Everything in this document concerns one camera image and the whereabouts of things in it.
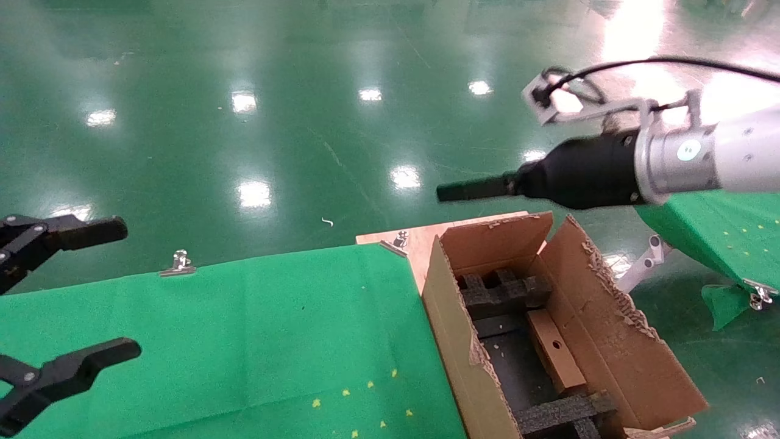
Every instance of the wooden block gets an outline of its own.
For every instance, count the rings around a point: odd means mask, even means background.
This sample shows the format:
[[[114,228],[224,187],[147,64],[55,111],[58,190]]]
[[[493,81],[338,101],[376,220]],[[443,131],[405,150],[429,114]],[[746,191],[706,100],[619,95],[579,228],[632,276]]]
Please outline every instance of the wooden block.
[[[528,312],[528,322],[536,335],[539,355],[559,394],[572,394],[585,386],[580,368],[563,342],[561,333],[546,309]]]
[[[463,221],[455,221],[452,223],[441,223],[430,226],[401,229],[409,232],[409,238],[406,241],[406,248],[404,248],[404,250],[406,250],[406,253],[408,254],[407,258],[409,259],[409,264],[412,265],[412,273],[414,274],[414,281],[417,283],[417,290],[422,294],[423,285],[425,285],[425,277],[428,274],[428,264],[431,261],[431,247],[433,246],[434,237],[436,237],[436,235],[441,236],[450,227],[462,226],[465,224],[485,223],[487,221],[496,221],[499,219],[504,220],[506,218],[525,215],[528,215],[528,212],[504,213],[501,215],[465,219]],[[359,235],[355,237],[355,242],[357,244],[371,244],[382,240],[393,242],[395,237],[398,236],[398,232],[401,230]]]

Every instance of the green table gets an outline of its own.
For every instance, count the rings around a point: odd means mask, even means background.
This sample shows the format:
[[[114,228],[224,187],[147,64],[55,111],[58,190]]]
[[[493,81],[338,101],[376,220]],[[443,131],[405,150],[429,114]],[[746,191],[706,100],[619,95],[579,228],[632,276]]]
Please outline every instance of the green table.
[[[465,439],[407,261],[375,244],[0,298],[2,352],[114,337],[136,360],[19,437]]]
[[[637,212],[671,246],[735,282],[702,290],[715,329],[749,308],[754,289],[743,280],[780,287],[780,194],[678,194]]]

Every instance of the cardboard box flap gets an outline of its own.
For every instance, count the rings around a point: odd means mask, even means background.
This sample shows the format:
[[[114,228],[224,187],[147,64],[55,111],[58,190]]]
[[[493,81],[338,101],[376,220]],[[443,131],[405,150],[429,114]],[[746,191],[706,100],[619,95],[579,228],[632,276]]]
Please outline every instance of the cardboard box flap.
[[[707,408],[671,349],[631,297],[617,288],[612,270],[573,217],[566,218],[541,259],[555,278],[548,311],[589,390],[621,393],[615,399],[623,402],[618,411],[624,427],[653,430]],[[589,352],[593,345],[598,358]]]
[[[461,269],[536,255],[552,228],[552,212],[450,227],[441,236],[449,265]]]
[[[447,255],[434,239],[423,303],[471,439],[520,439],[490,357],[477,339]]]

